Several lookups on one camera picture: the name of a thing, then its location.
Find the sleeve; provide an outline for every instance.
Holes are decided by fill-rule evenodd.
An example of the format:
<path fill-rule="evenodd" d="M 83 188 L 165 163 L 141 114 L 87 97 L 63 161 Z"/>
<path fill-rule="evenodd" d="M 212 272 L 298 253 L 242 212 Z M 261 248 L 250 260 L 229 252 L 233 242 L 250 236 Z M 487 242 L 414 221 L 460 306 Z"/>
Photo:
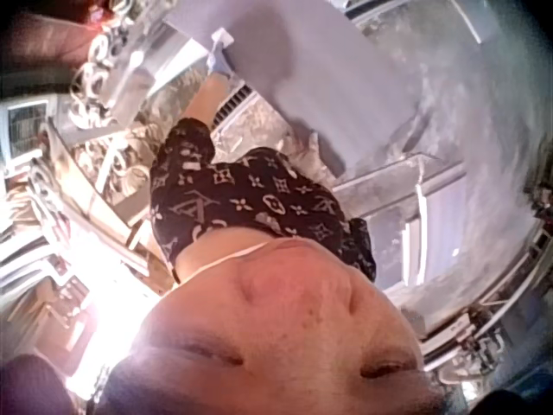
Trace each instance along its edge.
<path fill-rule="evenodd" d="M 215 157 L 215 147 L 207 125 L 193 118 L 184 118 L 173 127 L 157 152 L 150 171 L 152 182 L 157 177 L 177 174 L 182 169 L 200 169 Z"/>

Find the bright light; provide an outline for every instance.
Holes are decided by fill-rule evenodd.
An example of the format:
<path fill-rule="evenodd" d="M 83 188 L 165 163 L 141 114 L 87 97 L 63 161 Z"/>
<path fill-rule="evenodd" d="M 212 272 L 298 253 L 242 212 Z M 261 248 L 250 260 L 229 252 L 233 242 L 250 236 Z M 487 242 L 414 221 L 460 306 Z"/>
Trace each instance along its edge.
<path fill-rule="evenodd" d="M 478 398 L 478 388 L 472 382 L 461 382 L 461 388 L 463 390 L 463 395 L 467 402 L 475 400 Z"/>
<path fill-rule="evenodd" d="M 66 387 L 82 399 L 89 399 L 102 368 L 115 366 L 129 353 L 142 320 L 159 296 L 148 291 L 97 238 L 75 231 L 73 270 L 90 290 L 98 311 L 98 327 L 77 371 L 66 380 Z"/>
<path fill-rule="evenodd" d="M 136 69 L 137 67 L 142 65 L 142 62 L 144 62 L 144 52 L 142 50 L 135 50 L 132 54 L 130 54 L 130 68 Z"/>

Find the air vent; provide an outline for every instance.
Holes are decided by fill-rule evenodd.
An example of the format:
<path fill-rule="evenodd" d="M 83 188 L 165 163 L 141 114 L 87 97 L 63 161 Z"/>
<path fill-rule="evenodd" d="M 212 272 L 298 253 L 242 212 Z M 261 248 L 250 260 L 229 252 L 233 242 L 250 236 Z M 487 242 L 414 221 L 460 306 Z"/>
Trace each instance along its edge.
<path fill-rule="evenodd" d="M 230 98 L 220 107 L 215 114 L 215 121 L 213 122 L 213 129 L 218 130 L 227 119 L 233 115 L 238 116 L 237 109 L 252 95 L 251 87 L 244 84 L 236 92 L 230 96 Z"/>
<path fill-rule="evenodd" d="M 8 110 L 11 158 L 21 156 L 38 146 L 36 135 L 46 117 L 46 103 Z"/>

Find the blue glove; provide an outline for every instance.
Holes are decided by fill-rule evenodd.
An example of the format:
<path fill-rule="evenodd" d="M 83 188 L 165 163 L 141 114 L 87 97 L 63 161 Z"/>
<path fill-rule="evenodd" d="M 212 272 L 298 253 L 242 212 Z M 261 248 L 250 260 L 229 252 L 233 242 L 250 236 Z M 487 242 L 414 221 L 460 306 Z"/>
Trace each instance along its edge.
<path fill-rule="evenodd" d="M 227 79 L 230 79 L 234 75 L 234 71 L 225 57 L 222 42 L 218 41 L 213 45 L 213 49 L 207 57 L 207 68 L 209 69 L 207 73 L 210 75 L 212 73 L 219 73 L 226 76 Z"/>

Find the eye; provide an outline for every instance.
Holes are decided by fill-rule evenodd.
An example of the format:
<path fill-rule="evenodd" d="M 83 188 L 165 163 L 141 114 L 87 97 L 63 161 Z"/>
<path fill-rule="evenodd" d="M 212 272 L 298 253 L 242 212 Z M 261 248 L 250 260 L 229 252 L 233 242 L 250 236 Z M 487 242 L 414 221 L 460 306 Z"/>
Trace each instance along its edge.
<path fill-rule="evenodd" d="M 408 370 L 415 370 L 416 362 L 399 362 L 399 361 L 388 361 L 379 363 L 378 365 L 372 365 L 370 367 L 365 367 L 361 370 L 361 377 L 365 379 L 377 379 L 388 374 L 394 374 L 396 372 L 405 372 Z"/>
<path fill-rule="evenodd" d="M 238 357 L 223 355 L 223 354 L 214 352 L 209 348 L 205 348 L 199 344 L 189 343 L 189 344 L 183 344 L 181 345 L 181 347 L 189 353 L 196 354 L 198 356 L 205 357 L 210 360 L 221 361 L 223 363 L 231 364 L 233 366 L 240 366 L 244 364 L 244 361 L 242 361 L 242 359 Z"/>

